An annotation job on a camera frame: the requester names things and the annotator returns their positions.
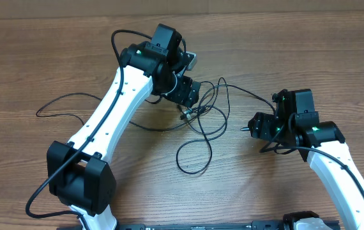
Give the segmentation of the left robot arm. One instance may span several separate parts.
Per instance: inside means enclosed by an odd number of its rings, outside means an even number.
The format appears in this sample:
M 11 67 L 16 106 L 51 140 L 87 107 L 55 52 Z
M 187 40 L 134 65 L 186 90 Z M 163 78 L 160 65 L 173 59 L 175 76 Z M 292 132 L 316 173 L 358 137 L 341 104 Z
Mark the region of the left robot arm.
M 153 36 L 116 52 L 119 68 L 94 113 L 64 144 L 47 151 L 50 193 L 78 216 L 82 229 L 115 229 L 110 210 L 116 180 L 110 169 L 114 149 L 131 117 L 149 95 L 185 107 L 198 101 L 200 84 L 184 75 L 196 55 L 180 45 L 182 36 L 159 24 Z

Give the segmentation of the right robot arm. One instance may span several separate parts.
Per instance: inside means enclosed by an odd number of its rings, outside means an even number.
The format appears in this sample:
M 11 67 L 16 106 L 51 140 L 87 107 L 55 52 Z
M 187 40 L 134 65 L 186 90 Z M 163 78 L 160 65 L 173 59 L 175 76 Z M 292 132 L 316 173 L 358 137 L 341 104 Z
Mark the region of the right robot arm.
M 256 113 L 245 128 L 267 142 L 261 152 L 299 151 L 325 186 L 344 227 L 364 229 L 364 179 L 340 129 L 319 120 L 310 89 L 283 89 L 272 101 L 277 105 L 273 113 Z

